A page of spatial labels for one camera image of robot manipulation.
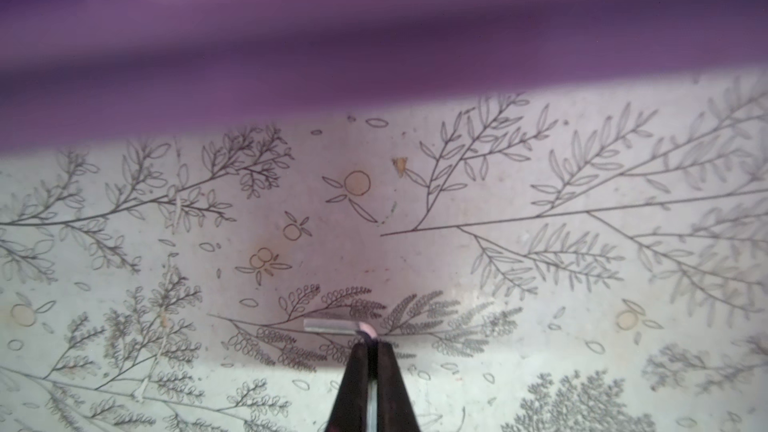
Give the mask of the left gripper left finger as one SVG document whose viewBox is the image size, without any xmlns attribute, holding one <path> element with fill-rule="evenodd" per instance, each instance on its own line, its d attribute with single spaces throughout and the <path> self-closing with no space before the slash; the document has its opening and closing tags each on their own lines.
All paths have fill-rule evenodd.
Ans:
<svg viewBox="0 0 768 432">
<path fill-rule="evenodd" d="M 366 343 L 358 343 L 350 352 L 326 432 L 367 430 L 368 386 L 369 347 Z"/>
</svg>

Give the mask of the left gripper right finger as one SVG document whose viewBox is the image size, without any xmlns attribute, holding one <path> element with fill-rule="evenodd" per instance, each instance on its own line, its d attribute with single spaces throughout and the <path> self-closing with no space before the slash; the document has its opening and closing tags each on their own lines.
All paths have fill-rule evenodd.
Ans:
<svg viewBox="0 0 768 432">
<path fill-rule="evenodd" d="M 376 431 L 420 432 L 392 345 L 378 342 L 376 353 Z"/>
</svg>

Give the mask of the small metal bit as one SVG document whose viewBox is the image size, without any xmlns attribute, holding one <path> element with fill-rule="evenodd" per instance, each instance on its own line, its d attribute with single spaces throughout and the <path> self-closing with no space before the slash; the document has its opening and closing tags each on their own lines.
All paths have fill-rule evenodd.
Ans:
<svg viewBox="0 0 768 432">
<path fill-rule="evenodd" d="M 357 320 L 310 317 L 303 320 L 303 326 L 308 332 L 357 335 L 370 341 L 378 339 L 378 333 L 372 325 Z"/>
</svg>

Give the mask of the purple plastic tool box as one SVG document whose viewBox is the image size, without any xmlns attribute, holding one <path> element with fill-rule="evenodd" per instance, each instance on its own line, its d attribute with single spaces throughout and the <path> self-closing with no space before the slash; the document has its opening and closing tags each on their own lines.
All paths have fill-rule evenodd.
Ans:
<svg viewBox="0 0 768 432">
<path fill-rule="evenodd" d="M 1 148 L 766 59 L 767 0 L 1 0 Z"/>
</svg>

